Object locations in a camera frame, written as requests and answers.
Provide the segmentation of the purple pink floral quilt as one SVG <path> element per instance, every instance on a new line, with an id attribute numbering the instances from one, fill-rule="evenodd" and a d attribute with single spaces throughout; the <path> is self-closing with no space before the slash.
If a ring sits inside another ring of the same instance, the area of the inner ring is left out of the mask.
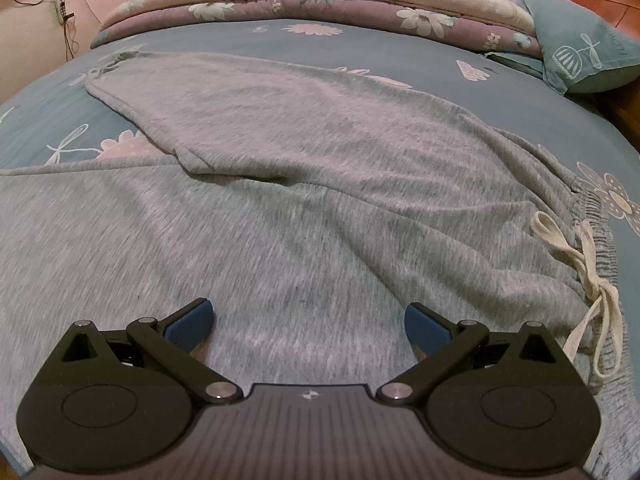
<path id="1" fill-rule="evenodd" d="M 475 52 L 541 56 L 533 18 L 510 0 L 128 0 L 91 45 L 201 22 L 269 20 L 306 20 L 308 35 L 334 36 L 338 25 L 352 25 Z"/>

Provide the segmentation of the white power strip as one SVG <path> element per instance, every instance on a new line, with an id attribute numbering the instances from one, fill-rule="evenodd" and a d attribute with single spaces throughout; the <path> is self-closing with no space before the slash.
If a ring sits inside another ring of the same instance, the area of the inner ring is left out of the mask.
<path id="1" fill-rule="evenodd" d="M 56 0 L 54 3 L 56 18 L 58 19 L 58 24 L 61 26 L 65 25 L 66 22 L 66 4 L 65 0 Z"/>

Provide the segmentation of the orange wooden headboard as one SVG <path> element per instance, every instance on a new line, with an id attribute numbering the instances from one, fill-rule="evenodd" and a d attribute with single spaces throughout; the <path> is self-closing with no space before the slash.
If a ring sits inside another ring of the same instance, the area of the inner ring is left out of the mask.
<path id="1" fill-rule="evenodd" d="M 619 32 L 639 39 L 640 0 L 570 0 L 598 14 Z M 624 137 L 639 149 L 639 79 L 609 92 L 593 102 L 602 110 Z"/>

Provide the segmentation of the teal floral pillow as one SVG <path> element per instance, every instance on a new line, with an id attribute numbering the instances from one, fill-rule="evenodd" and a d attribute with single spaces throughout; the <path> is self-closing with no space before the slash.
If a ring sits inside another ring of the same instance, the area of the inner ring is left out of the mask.
<path id="1" fill-rule="evenodd" d="M 639 78 L 639 41 L 570 0 L 512 0 L 534 20 L 541 57 L 485 56 L 544 81 L 559 94 L 599 93 Z"/>

